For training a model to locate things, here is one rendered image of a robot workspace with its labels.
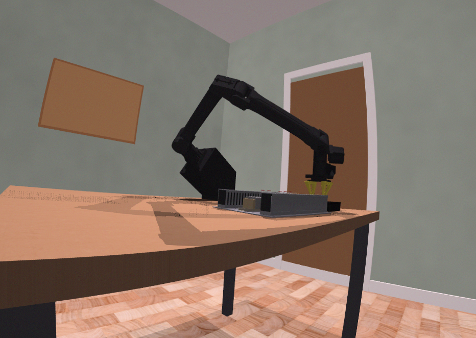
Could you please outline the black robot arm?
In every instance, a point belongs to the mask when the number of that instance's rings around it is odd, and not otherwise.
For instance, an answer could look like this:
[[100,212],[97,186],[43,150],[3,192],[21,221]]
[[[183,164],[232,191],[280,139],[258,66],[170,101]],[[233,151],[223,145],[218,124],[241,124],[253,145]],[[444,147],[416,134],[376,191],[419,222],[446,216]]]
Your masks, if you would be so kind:
[[[258,94],[255,88],[244,81],[217,75],[209,90],[190,117],[185,127],[181,128],[172,142],[175,152],[181,154],[187,165],[187,171],[199,168],[207,149],[199,149],[192,144],[195,134],[207,119],[213,108],[223,97],[236,107],[250,109],[276,125],[300,138],[314,150],[313,162],[344,163],[344,148],[329,145],[328,135],[312,127],[276,104]],[[246,97],[246,98],[245,98]],[[230,100],[229,100],[230,99]]]

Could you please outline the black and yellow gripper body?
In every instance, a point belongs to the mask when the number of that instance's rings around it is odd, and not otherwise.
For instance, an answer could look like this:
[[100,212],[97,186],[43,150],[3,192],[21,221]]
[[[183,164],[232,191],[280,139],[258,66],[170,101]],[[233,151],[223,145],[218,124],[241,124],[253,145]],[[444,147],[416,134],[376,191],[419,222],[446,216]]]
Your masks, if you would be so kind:
[[333,179],[333,176],[326,175],[326,164],[327,162],[313,162],[313,174],[312,175],[305,175],[306,178],[311,178],[311,180],[308,181],[315,181],[315,182],[321,182],[321,181],[327,181],[331,182],[330,180],[327,179]]

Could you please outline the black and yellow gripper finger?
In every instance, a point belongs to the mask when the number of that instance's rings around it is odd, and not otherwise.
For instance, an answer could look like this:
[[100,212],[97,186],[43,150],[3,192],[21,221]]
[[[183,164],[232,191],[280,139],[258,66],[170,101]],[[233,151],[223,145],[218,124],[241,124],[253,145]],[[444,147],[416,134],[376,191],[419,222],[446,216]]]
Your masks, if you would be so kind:
[[[327,188],[326,188],[326,185],[327,185]],[[333,185],[333,182],[321,181],[322,195],[327,195],[332,185]]]
[[[306,186],[307,186],[307,188],[308,188],[309,194],[310,194],[310,195],[314,195],[317,182],[314,182],[314,181],[305,181],[305,184],[306,184]],[[311,186],[310,186],[310,185],[312,185],[312,191],[311,191]]]

